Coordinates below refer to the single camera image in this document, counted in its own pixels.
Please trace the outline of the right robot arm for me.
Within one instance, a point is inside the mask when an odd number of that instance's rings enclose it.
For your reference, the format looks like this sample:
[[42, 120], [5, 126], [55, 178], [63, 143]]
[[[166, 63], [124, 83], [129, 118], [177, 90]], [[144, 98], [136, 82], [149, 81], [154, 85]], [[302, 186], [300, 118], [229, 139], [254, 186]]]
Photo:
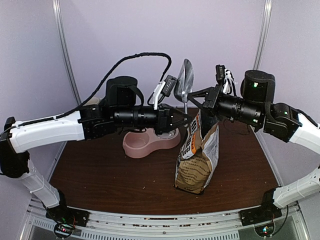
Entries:
[[285, 142], [320, 152], [320, 125], [300, 109], [274, 103], [275, 76], [261, 70], [247, 70], [241, 83], [241, 96], [223, 92], [217, 84], [193, 93], [187, 98], [206, 114], [238, 121]]

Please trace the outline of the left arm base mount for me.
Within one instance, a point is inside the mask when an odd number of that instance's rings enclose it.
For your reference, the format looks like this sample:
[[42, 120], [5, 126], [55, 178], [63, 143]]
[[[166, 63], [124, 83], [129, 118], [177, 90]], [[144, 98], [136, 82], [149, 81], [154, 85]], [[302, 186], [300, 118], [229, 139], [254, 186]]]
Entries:
[[76, 227], [86, 227], [90, 213], [86, 210], [75, 209], [67, 206], [64, 193], [57, 190], [59, 194], [59, 203], [57, 206], [48, 208], [45, 205], [46, 217], [55, 222], [53, 233], [58, 239], [69, 238]]

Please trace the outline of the pink double pet bowl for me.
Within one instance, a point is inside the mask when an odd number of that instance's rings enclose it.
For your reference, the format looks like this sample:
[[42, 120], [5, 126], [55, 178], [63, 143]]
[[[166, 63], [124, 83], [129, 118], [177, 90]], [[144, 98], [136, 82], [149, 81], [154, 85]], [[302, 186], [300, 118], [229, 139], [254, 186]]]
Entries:
[[157, 135], [153, 128], [145, 132], [127, 133], [122, 141], [125, 154], [133, 159], [141, 159], [157, 150], [166, 150], [176, 147], [181, 141], [178, 128], [168, 133]]

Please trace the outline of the dog food bag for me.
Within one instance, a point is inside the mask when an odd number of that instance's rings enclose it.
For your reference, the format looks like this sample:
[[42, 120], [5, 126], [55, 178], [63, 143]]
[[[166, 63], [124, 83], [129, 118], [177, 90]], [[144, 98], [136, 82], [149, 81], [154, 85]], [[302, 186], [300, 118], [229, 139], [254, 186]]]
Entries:
[[202, 194], [218, 165], [219, 143], [217, 117], [199, 110], [186, 129], [186, 138], [176, 160], [176, 189]]

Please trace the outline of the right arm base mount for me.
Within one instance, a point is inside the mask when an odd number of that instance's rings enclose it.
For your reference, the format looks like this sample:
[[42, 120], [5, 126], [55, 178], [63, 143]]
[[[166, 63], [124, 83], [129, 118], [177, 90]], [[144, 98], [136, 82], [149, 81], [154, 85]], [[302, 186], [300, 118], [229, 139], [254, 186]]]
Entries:
[[242, 226], [254, 226], [261, 238], [270, 238], [276, 233], [275, 219], [282, 216], [282, 210], [274, 205], [261, 205], [239, 212]]

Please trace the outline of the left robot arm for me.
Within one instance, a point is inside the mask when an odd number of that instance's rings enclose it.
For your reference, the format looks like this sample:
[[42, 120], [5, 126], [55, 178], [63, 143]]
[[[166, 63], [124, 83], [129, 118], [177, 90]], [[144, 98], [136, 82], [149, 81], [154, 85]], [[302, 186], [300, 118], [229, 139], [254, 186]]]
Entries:
[[20, 180], [61, 222], [69, 221], [72, 211], [63, 193], [37, 171], [29, 150], [60, 142], [94, 140], [115, 133], [119, 128], [152, 128], [156, 134], [164, 134], [191, 121], [189, 115], [167, 104], [137, 104], [136, 100], [142, 98], [136, 78], [118, 76], [107, 81], [105, 97], [97, 104], [30, 121], [9, 117], [0, 136], [2, 173]]

